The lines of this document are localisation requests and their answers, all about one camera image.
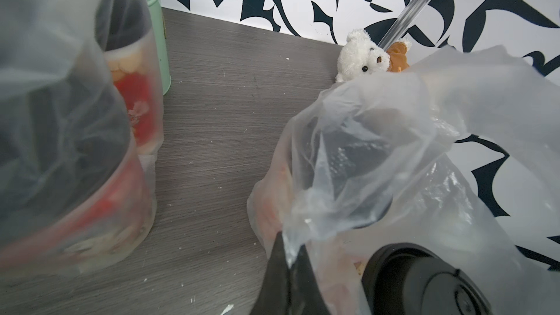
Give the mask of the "clear plastic bag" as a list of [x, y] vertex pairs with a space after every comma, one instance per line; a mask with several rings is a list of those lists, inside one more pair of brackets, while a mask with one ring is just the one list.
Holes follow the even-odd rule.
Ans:
[[1, 248], [58, 222], [139, 154], [104, 53], [149, 30], [147, 0], [1, 0]]
[[379, 222], [307, 242], [281, 231], [289, 269], [306, 246], [330, 314], [373, 314], [363, 272], [374, 253], [399, 243], [464, 271], [491, 314], [559, 313], [559, 273], [521, 253], [448, 157], [469, 134], [497, 141], [540, 183], [533, 201], [559, 216], [559, 87], [524, 60], [500, 46], [443, 48], [407, 71], [334, 85], [290, 123], [382, 139], [392, 149], [381, 173], [394, 198]]

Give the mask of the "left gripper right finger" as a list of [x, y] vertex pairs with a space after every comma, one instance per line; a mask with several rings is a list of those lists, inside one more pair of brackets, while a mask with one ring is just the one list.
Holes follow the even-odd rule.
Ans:
[[306, 246], [298, 252], [290, 267], [290, 313], [294, 315], [330, 315], [316, 282]]

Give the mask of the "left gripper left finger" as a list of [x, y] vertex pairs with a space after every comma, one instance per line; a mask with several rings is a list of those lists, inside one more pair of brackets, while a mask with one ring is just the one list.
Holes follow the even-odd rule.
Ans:
[[284, 239], [277, 233], [268, 260], [262, 287], [250, 315], [287, 315], [290, 313], [290, 269], [287, 265]]

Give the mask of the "cream milk tea cup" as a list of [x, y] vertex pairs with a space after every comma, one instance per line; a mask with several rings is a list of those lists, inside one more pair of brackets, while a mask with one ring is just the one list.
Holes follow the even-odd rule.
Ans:
[[467, 274], [417, 244], [383, 246], [369, 259], [362, 284], [373, 314], [491, 314]]

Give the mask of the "red milk tea cup back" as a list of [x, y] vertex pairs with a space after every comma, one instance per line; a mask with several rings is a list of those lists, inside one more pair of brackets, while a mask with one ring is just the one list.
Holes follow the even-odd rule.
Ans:
[[255, 185], [252, 228], [264, 241], [325, 240], [379, 222], [394, 198], [381, 171], [391, 147], [341, 130], [288, 124]]

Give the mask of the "red milk tea cup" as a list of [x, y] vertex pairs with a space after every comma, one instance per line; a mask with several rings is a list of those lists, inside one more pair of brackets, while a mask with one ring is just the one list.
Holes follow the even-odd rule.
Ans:
[[1, 248], [1, 278], [72, 277], [127, 258], [155, 220], [157, 156], [139, 155], [131, 148], [88, 200], [58, 222]]
[[255, 185], [252, 228], [264, 241], [325, 240], [379, 222], [394, 198], [381, 171], [391, 147], [341, 130], [288, 124]]
[[139, 154], [154, 155], [163, 144], [163, 86], [153, 30], [104, 57], [125, 102]]

